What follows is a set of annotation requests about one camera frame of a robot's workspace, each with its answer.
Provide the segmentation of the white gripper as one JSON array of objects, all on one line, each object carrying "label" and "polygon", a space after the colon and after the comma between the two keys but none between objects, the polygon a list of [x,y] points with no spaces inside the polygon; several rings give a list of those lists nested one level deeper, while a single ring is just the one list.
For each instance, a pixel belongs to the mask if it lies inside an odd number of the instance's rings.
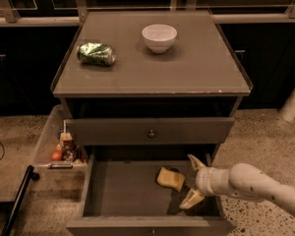
[{"label": "white gripper", "polygon": [[205,167],[205,165],[194,155],[188,155],[193,169],[198,172],[195,186],[182,196],[180,209],[189,209],[199,204],[205,196],[225,195],[228,188],[228,170]]}]

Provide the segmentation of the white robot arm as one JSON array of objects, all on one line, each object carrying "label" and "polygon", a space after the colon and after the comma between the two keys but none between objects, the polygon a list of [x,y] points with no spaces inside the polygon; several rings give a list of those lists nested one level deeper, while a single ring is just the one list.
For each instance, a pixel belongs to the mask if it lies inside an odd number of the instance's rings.
[{"label": "white robot arm", "polygon": [[252,202],[267,200],[295,217],[295,188],[275,181],[251,164],[217,169],[205,166],[191,154],[188,157],[197,172],[195,188],[190,189],[180,209],[189,209],[205,197],[225,195]]}]

